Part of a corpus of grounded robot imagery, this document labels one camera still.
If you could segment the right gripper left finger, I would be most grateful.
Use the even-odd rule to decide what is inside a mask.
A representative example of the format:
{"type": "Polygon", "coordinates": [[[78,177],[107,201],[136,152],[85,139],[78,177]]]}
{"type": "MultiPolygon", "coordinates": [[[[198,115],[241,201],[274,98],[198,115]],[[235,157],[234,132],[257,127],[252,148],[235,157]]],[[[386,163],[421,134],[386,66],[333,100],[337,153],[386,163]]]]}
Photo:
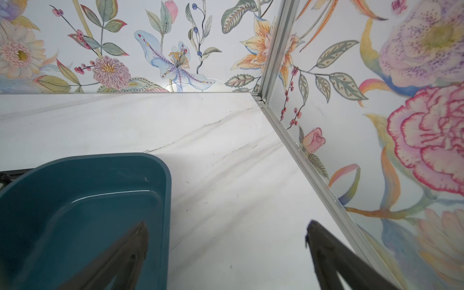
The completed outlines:
{"type": "Polygon", "coordinates": [[[134,290],[147,256],[145,222],[130,228],[109,248],[58,288],[60,290],[134,290]]]}

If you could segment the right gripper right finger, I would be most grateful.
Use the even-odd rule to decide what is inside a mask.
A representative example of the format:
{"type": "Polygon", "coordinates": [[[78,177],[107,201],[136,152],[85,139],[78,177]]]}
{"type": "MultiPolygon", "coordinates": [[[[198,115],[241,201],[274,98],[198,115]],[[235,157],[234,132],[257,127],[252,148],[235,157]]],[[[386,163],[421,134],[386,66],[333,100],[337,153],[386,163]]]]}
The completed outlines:
{"type": "Polygon", "coordinates": [[[353,290],[395,290],[366,262],[315,220],[307,227],[305,247],[311,252],[315,274],[323,290],[342,290],[343,278],[353,290]]]}

